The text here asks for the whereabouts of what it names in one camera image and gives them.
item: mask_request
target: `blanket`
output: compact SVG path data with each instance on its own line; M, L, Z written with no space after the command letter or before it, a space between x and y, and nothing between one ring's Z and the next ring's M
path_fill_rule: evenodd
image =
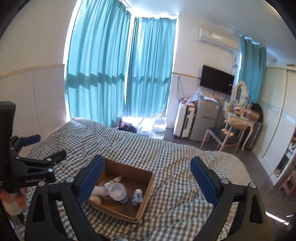
M81 207L97 233L115 240L193 240L213 205L208 203L190 171L190 160L199 156L208 168L233 184L247 185L251 180L243 163L234 155L119 131L95 121L75 118L37 144L28 157L42 159L64 149L66 160L54 167L57 182L75 176L96 154L149 170L155 174L152 195L141 220L129 223L98 211L88 203ZM35 187L28 189L28 206ZM62 202L57 202L68 236L76 240ZM232 205L219 236L226 237L236 211ZM24 235L24 226L17 231Z

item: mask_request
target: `wall trim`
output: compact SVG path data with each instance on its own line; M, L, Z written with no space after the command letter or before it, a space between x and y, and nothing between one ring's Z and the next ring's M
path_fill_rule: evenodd
M172 74L175 74L175 75L182 75L182 76L187 76L187 77L191 77L191 78L195 78L195 79L201 79L200 77L198 76L193 76L193 75L188 75L188 74L181 74L181 73L177 73L177 72L172 72Z
M49 65L41 65L41 66L32 66L32 67L27 67L24 69L18 69L14 70L5 74L0 75L0 80L3 80L4 78L17 75L17 74L23 74L27 72L31 72L34 70L39 70L39 69L51 69L51 68L58 68L58 67L64 67L64 64L49 64Z
M274 69L287 69L287 70L296 71L296 67L292 67L292 66L269 64L269 65L266 65L266 67L267 68L274 68Z

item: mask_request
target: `air conditioner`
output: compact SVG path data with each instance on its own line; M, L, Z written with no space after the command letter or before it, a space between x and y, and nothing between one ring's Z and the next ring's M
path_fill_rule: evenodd
M212 31L206 31L202 28L200 29L200 36L198 40L199 42L208 43L217 47L221 47L231 52L236 52L239 48L238 41L213 33Z

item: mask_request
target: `pink stool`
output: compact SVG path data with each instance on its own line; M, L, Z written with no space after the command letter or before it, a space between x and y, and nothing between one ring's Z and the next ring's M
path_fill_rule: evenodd
M288 199L292 194L296 194L296 171L291 173L279 189L283 189L286 192L287 196L285 199Z

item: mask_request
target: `floor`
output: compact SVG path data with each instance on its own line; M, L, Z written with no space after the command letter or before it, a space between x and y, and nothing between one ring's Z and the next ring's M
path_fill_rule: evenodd
M175 138L173 135L173 129L166 129L164 140L195 146L197 148L200 148L201 146L201 142ZM205 143L202 149L218 150L217 142L211 139L208 143ZM226 147L224 151L232 153L234 147ZM244 163L252 181L257 184L264 203L265 211L283 220L289 221L289 218L285 218L285 216L296 212L296 201L287 201L284 199L282 192L272 185L269 176L251 151L242 152L241 148L239 148L235 155ZM270 241L275 241L279 235L285 232L287 226L282 223L275 224L277 221L270 217L267 218L270 229Z

